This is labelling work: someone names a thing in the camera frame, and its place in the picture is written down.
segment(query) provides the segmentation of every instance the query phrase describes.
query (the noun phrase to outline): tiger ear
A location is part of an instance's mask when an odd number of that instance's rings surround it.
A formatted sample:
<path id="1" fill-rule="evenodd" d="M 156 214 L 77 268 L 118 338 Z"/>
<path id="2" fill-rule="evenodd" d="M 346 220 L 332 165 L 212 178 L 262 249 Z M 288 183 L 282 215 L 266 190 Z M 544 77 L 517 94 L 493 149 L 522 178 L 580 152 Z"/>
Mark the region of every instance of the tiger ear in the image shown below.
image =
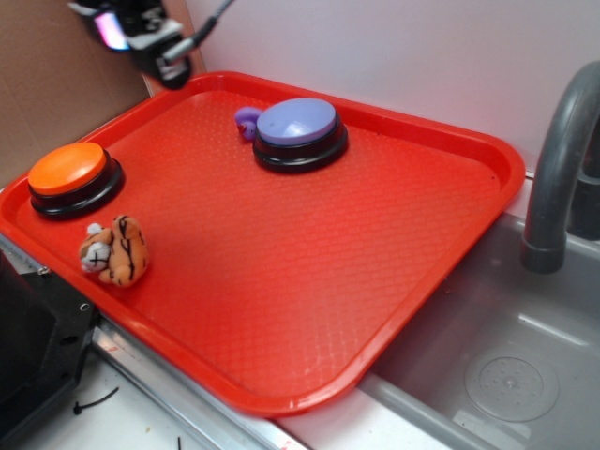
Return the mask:
<path id="1" fill-rule="evenodd" d="M 99 223 L 91 223 L 88 227 L 87 227 L 87 233 L 88 234 L 98 234 L 103 230 L 102 225 L 100 225 Z"/>

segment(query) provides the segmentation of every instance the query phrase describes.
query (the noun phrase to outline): cardboard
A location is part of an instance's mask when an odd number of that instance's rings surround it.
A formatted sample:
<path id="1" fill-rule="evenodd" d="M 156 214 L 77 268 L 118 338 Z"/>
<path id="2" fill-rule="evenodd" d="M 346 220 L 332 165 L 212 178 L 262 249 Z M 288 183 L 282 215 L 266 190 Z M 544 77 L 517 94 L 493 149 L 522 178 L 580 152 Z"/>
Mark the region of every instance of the cardboard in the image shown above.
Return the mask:
<path id="1" fill-rule="evenodd" d="M 0 188 L 149 96 L 128 57 L 89 37 L 67 0 L 1 11 Z"/>

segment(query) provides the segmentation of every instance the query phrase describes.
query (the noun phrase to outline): sink drain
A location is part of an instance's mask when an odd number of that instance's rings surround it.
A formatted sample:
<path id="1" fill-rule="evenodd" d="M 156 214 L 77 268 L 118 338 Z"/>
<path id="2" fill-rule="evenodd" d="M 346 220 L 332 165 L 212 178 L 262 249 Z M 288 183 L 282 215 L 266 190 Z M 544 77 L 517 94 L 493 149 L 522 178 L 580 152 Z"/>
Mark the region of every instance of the sink drain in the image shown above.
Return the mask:
<path id="1" fill-rule="evenodd" d="M 477 408 L 508 422 L 541 417 L 559 395 L 554 370 L 513 347 L 491 349 L 474 358 L 465 384 Z"/>

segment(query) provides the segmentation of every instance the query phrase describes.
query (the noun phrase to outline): purple button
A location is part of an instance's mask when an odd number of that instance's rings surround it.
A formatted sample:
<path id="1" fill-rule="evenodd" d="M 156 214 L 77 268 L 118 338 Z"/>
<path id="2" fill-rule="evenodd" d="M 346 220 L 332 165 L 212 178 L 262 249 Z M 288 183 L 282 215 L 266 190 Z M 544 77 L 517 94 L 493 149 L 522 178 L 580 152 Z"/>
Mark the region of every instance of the purple button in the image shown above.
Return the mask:
<path id="1" fill-rule="evenodd" d="M 336 109 L 317 98 L 282 101 L 261 114 L 257 128 L 274 145 L 302 145 L 317 141 L 336 124 Z"/>

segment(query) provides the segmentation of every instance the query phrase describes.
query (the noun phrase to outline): tiger plush toy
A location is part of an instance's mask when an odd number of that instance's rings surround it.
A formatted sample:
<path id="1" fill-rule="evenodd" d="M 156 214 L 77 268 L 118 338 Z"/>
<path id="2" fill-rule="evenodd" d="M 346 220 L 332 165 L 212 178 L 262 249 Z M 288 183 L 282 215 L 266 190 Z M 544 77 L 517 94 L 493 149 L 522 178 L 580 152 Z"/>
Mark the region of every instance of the tiger plush toy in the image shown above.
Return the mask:
<path id="1" fill-rule="evenodd" d="M 98 272 L 101 281 L 120 287 L 131 286 L 144 274 L 148 248 L 135 218 L 118 216 L 112 229 L 93 223 L 87 233 L 79 252 L 83 271 Z"/>

